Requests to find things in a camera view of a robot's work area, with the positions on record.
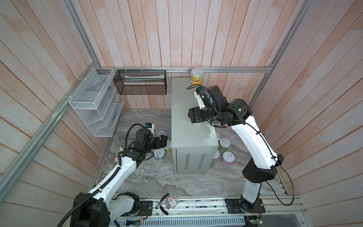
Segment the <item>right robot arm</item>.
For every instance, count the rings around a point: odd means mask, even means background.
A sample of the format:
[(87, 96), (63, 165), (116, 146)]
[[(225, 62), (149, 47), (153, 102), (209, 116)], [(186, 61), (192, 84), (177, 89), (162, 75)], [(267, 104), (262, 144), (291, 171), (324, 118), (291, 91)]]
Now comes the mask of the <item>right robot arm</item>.
[(208, 122), (217, 128), (231, 127), (247, 147), (251, 159), (243, 169), (246, 179), (240, 198), (240, 209), (245, 213), (262, 211), (260, 190), (263, 182), (275, 178), (284, 157), (277, 154), (259, 130), (249, 105), (242, 99), (228, 102), (218, 86), (209, 88), (191, 85), (198, 106), (189, 109), (188, 117), (192, 124)]

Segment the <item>orange yellow label can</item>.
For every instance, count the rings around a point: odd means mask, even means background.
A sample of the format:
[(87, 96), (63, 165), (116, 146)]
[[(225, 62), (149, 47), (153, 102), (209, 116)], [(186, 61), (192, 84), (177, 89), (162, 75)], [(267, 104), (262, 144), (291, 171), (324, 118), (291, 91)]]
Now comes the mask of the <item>orange yellow label can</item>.
[(193, 68), (191, 70), (191, 84), (201, 85), (203, 80), (204, 71), (200, 68)]

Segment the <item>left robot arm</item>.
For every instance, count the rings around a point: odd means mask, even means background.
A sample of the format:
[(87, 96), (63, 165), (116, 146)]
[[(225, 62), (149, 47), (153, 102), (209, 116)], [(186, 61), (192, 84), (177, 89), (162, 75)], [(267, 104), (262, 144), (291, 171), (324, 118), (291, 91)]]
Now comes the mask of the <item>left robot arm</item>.
[(153, 150), (167, 146), (167, 136), (154, 135), (151, 123), (141, 125), (136, 132), (136, 138), (130, 144), (125, 143), (118, 152), (118, 163), (113, 170), (88, 193), (80, 193), (74, 199), (72, 209), (60, 220), (61, 227), (70, 219), (72, 227), (107, 227), (111, 222), (124, 214), (138, 215), (139, 196), (126, 192), (115, 198), (124, 181), (139, 165), (146, 160), (146, 155)]

